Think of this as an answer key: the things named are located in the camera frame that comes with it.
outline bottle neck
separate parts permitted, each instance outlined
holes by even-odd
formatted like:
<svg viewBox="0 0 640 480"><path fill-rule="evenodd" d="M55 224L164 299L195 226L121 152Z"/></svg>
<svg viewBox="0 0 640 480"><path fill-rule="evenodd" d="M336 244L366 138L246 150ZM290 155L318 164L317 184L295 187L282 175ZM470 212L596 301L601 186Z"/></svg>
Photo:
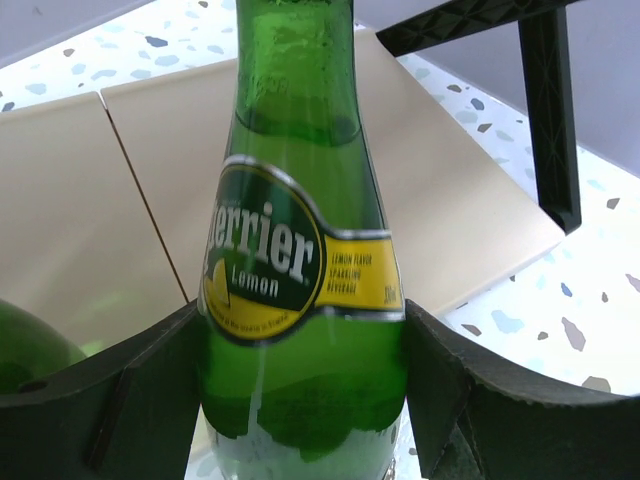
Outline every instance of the bottle neck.
<svg viewBox="0 0 640 480"><path fill-rule="evenodd" d="M341 145L360 133L353 0L238 0L238 120Z"/></svg>

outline perrier bottle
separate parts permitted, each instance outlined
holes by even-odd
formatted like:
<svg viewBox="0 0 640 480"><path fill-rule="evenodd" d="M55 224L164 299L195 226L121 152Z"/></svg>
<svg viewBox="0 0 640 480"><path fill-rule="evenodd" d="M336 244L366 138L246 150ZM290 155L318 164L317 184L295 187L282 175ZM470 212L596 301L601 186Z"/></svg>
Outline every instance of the perrier bottle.
<svg viewBox="0 0 640 480"><path fill-rule="evenodd" d="M228 480L381 480L404 303L358 111L353 0L237 0L200 373Z"/></svg>
<svg viewBox="0 0 640 480"><path fill-rule="evenodd" d="M85 355L51 326L0 300L0 395L84 360Z"/></svg>

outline yellow label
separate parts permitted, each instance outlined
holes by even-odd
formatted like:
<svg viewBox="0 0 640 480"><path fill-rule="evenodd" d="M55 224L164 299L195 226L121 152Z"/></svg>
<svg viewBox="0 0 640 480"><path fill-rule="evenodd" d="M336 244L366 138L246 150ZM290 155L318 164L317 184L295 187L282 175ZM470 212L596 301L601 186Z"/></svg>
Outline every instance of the yellow label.
<svg viewBox="0 0 640 480"><path fill-rule="evenodd" d="M203 313L241 345L314 315L404 318L390 233L331 228L293 179L246 158L220 177L203 273Z"/></svg>
<svg viewBox="0 0 640 480"><path fill-rule="evenodd" d="M391 238L338 240L325 235L327 264L316 306L367 310L402 308Z"/></svg>

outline speckled white surface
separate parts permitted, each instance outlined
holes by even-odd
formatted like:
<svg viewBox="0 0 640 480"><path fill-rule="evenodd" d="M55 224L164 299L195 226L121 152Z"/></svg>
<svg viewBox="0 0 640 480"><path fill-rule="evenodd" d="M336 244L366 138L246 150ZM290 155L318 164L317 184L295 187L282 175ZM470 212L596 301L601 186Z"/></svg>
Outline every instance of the speckled white surface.
<svg viewBox="0 0 640 480"><path fill-rule="evenodd" d="M0 110L233 58L235 21L234 0L157 0L0 70ZM536 198L527 118L415 55L400 61ZM578 153L583 226L544 259L442 320L546 375L636 394L640 179ZM398 458L398 480L420 478L406 415ZM196 458L187 478L218 479L212 456Z"/></svg>

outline beige cardboard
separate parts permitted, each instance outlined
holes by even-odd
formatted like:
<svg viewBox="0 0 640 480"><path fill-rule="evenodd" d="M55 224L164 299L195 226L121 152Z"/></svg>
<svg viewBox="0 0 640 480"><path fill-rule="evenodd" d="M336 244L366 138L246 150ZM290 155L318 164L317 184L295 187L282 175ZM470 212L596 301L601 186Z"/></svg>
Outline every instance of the beige cardboard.
<svg viewBox="0 0 640 480"><path fill-rule="evenodd" d="M185 303L97 93L0 115L0 298L105 347Z"/></svg>
<svg viewBox="0 0 640 480"><path fill-rule="evenodd" d="M405 293L442 314L546 253L563 232L370 30L356 34L363 121ZM189 298L232 114L236 61L103 91Z"/></svg>

